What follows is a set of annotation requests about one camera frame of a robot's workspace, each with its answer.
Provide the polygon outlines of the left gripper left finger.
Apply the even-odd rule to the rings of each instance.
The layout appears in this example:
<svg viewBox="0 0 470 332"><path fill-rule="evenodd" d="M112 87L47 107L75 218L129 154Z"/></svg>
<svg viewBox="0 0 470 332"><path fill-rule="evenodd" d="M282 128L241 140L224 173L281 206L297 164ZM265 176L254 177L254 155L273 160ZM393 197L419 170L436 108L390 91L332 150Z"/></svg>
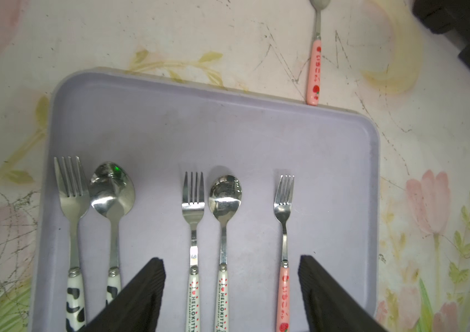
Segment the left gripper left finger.
<svg viewBox="0 0 470 332"><path fill-rule="evenodd" d="M154 257L83 331L155 331L166 280L163 260Z"/></svg>

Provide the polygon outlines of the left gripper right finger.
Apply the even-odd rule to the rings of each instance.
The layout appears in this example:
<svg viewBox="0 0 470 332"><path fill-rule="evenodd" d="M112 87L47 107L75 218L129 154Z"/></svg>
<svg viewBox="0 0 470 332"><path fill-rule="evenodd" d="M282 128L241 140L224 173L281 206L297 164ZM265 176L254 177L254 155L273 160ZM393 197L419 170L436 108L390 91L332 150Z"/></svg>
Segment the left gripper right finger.
<svg viewBox="0 0 470 332"><path fill-rule="evenodd" d="M385 330L314 257L300 257L298 277L310 332Z"/></svg>

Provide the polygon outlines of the pink strawberry handle fork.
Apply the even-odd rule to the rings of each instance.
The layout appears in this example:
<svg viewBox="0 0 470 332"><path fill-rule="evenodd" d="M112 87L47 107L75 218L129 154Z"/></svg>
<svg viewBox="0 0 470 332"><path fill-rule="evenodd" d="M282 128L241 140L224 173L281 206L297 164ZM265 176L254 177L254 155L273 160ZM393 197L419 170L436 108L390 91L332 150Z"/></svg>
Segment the pink strawberry handle fork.
<svg viewBox="0 0 470 332"><path fill-rule="evenodd" d="M294 176L282 174L276 189L274 213L282 227L281 265L277 292L276 331L290 328L290 267L288 261L287 221L293 205Z"/></svg>

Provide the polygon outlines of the white Hello Kitty fork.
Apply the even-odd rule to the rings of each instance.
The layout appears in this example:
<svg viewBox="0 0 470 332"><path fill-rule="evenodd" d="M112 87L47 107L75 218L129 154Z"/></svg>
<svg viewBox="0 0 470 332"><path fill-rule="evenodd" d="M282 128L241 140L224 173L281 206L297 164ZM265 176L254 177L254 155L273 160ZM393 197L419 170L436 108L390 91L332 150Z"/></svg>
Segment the white Hello Kitty fork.
<svg viewBox="0 0 470 332"><path fill-rule="evenodd" d="M185 173L181 206L182 215L191 230L185 330L201 331L197 227L205 212L204 179L202 172Z"/></svg>

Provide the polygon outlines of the cow pattern handle fork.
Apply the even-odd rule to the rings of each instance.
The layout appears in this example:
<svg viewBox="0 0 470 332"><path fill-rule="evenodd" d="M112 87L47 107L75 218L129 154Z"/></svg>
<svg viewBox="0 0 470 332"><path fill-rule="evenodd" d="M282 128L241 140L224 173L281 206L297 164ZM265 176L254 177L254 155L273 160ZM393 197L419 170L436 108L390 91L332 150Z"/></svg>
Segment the cow pattern handle fork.
<svg viewBox="0 0 470 332"><path fill-rule="evenodd" d="M80 264L78 225L89 208L90 194L79 157L55 157L54 168L61 209L70 224L66 330L83 331L87 325L87 319L84 280Z"/></svg>

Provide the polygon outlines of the cow pattern handle spoon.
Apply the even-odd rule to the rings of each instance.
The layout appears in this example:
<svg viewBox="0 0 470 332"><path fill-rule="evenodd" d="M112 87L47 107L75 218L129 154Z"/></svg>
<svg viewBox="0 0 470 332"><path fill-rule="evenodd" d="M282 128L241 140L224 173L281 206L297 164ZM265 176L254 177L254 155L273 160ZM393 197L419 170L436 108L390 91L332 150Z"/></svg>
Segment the cow pattern handle spoon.
<svg viewBox="0 0 470 332"><path fill-rule="evenodd" d="M116 163L99 165L89 183L91 206L111 224L109 272L106 304L110 304L122 289L119 256L119 223L135 203L135 188L130 176Z"/></svg>

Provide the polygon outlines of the white Hello Kitty spoon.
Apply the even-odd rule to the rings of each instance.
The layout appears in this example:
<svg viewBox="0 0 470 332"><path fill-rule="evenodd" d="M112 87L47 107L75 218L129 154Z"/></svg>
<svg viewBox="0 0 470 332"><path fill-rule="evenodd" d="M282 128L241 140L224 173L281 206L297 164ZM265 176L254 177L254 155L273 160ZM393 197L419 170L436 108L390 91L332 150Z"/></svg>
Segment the white Hello Kitty spoon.
<svg viewBox="0 0 470 332"><path fill-rule="evenodd" d="M241 205L240 181L233 175L217 178L210 189L209 207L221 225L218 276L216 282L215 331L229 331L228 221Z"/></svg>

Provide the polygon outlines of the pink strawberry handle spoon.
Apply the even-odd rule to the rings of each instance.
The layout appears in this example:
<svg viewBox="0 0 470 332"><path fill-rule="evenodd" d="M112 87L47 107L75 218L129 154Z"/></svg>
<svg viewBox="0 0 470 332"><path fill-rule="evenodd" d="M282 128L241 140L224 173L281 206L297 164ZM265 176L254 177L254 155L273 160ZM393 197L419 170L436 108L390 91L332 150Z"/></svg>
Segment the pink strawberry handle spoon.
<svg viewBox="0 0 470 332"><path fill-rule="evenodd" d="M305 100L308 105L317 106L319 104L322 74L322 11L327 8L330 3L330 0L310 0L310 3L315 9L316 17L314 36L312 39L310 64L308 70L308 83Z"/></svg>

